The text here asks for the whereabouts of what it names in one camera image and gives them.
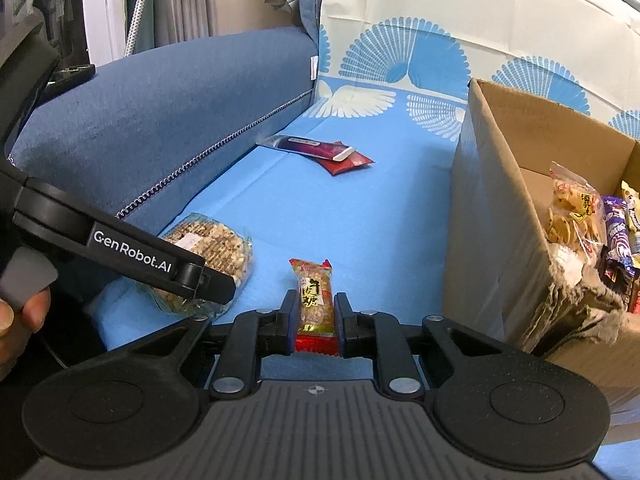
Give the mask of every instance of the chips bag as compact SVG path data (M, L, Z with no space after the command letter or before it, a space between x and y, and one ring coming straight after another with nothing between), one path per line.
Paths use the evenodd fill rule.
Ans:
M295 348L299 352L338 355L335 335L334 298L331 292L332 267L305 260L289 260L298 276L300 323Z
M599 193L581 176L553 162L554 197L548 209L546 239L569 247L590 267L596 267L607 232Z

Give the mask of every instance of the peanut brittle package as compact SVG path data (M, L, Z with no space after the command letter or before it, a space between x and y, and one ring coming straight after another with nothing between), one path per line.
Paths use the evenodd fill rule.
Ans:
M292 259L289 263L298 276L300 290L300 324L296 350L338 355L330 281L333 269L329 260L315 264Z
M234 300L238 297L252 271L253 245L250 237L241 237L216 220L198 213L191 213L162 238L202 256L210 269L233 277L236 282ZM234 301L222 305L206 300L185 300L155 288L151 291L158 306L166 312L188 316L205 314L211 319L222 316Z

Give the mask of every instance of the snack wrapper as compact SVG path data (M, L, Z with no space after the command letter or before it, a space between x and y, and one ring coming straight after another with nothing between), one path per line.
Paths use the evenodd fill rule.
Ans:
M337 146L344 146L345 148L347 147L340 140L334 142L334 144L336 144ZM333 176L344 173L345 171L351 171L355 170L356 168L361 168L363 166L373 164L373 160L371 160L368 156L364 156L363 154L358 152L351 153L351 155L345 158L342 162L326 160L325 158L314 158L314 160Z
M629 236L626 230L626 202L615 196L604 196L602 203L604 204L607 247L609 248L606 259L618 264L626 278L633 280L636 276L636 268L631 259Z
M205 215L191 213L172 227L164 240L198 254L206 266L218 270L236 282L236 294L226 305L206 300L185 300L164 290L150 288L161 310L175 314L205 314L217 319L229 310L252 272L253 244L251 237L241 237L229 227Z
M626 226L629 229L631 259L634 267L640 269L640 196L623 180L622 197L626 201Z
M599 193L581 176L551 165L554 197L549 207L546 239L575 251L590 267L596 267L607 239L604 206Z
M305 260L289 260L298 276L300 290L300 324L295 348L299 352L338 355L335 336L334 298L331 292L332 267Z
M640 290L638 290L639 285L636 282L634 286L634 293L631 296L631 301L629 302L628 311L632 314L640 314Z
M620 295L625 308L630 309L635 301L635 282L629 278L623 268L614 260L604 257L601 260L600 279L602 283Z

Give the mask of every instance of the open cardboard box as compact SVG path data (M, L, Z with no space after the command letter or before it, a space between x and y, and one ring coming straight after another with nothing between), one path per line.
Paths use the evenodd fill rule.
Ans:
M552 161L620 196L622 180L640 190L640 144L492 82L473 79L468 100L451 171L444 315L588 378L609 400L612 427L637 427L612 440L640 438L640 315L593 269L569 287L541 226Z

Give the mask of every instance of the human hand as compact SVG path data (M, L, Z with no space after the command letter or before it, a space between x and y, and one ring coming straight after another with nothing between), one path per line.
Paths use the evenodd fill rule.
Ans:
M42 328L50 304L48 288L33 296L18 313L0 300L0 381L24 352L31 334Z

